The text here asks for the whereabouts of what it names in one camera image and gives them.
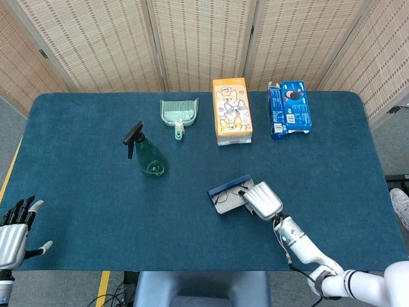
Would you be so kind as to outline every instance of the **woven room divider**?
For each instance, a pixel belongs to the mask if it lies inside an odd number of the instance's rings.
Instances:
[[[408,87],[407,0],[17,2],[79,91],[302,79],[308,90],[358,93],[371,119]]]
[[[24,116],[42,93],[68,91],[64,80],[0,2],[0,94]]]
[[[243,76],[254,0],[148,0],[169,91],[211,91]]]
[[[315,90],[366,4],[362,0],[265,1],[259,7],[261,24],[254,31],[245,68],[248,88],[265,90],[269,81],[304,80],[308,90]]]
[[[408,86],[409,2],[377,1],[319,89],[357,93],[372,119]]]
[[[80,91],[160,91],[144,1],[17,0]]]

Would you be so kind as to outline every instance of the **green dustpan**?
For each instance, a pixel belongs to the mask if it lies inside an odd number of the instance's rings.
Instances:
[[[185,133],[185,126],[194,123],[199,108],[199,99],[160,101],[160,117],[168,126],[174,126],[174,138],[180,141]]]

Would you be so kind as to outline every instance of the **blue box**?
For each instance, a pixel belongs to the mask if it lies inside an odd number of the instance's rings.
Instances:
[[[311,115],[307,92],[303,81],[283,81],[280,83],[281,96],[286,115],[287,133],[311,131]]]
[[[287,135],[287,124],[280,88],[269,86],[267,96],[270,110],[271,137],[272,139],[284,139]]]

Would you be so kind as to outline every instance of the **chair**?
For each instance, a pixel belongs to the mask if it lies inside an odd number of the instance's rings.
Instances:
[[[141,272],[134,307],[271,307],[268,274]]]

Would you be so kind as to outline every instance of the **white robotic arm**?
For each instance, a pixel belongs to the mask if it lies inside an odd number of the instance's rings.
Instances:
[[[311,290],[322,297],[352,297],[379,307],[409,306],[409,261],[397,262],[385,270],[384,277],[354,270],[344,271],[333,259],[324,255],[294,220],[281,213],[282,202],[262,182],[247,192],[240,193],[249,207],[264,221],[273,219],[273,228],[279,244],[291,257],[289,247],[303,264],[320,266],[308,279]]]
[[[29,208],[33,201],[34,196],[25,201],[19,200],[0,222],[0,306],[8,306],[12,295],[12,270],[18,268],[24,259],[42,255],[52,246],[52,241],[48,241],[38,249],[26,251],[31,225],[44,203],[39,200]]]

